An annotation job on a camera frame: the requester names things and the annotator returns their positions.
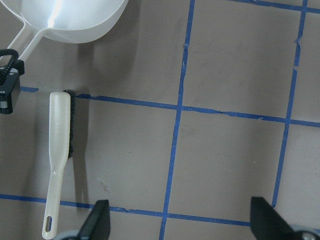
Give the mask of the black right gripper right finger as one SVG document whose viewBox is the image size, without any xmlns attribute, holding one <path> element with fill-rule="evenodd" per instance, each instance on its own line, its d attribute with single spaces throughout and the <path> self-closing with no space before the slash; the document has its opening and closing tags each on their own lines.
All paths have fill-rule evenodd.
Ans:
<svg viewBox="0 0 320 240">
<path fill-rule="evenodd" d="M 288 224 L 263 198 L 250 200 L 250 230 L 257 240 L 318 240 L 314 230 Z"/>
</svg>

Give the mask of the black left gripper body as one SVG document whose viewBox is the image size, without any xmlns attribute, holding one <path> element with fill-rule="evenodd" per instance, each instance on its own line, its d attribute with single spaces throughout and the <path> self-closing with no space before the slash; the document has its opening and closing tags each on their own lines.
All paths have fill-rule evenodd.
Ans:
<svg viewBox="0 0 320 240">
<path fill-rule="evenodd" d="M 16 50 L 5 48 L 0 50 L 0 58 L 10 57 L 6 63 L 0 64 L 0 113 L 9 115 L 21 93 L 20 76 L 25 74 L 25 63 L 19 59 Z"/>
</svg>

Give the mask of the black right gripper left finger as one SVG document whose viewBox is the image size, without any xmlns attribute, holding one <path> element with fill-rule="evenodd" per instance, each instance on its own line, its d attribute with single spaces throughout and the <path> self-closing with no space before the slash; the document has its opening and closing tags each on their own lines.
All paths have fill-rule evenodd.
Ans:
<svg viewBox="0 0 320 240">
<path fill-rule="evenodd" d="M 78 234 L 76 240 L 108 240 L 111 233 L 110 205 L 108 200 L 98 200 Z"/>
</svg>

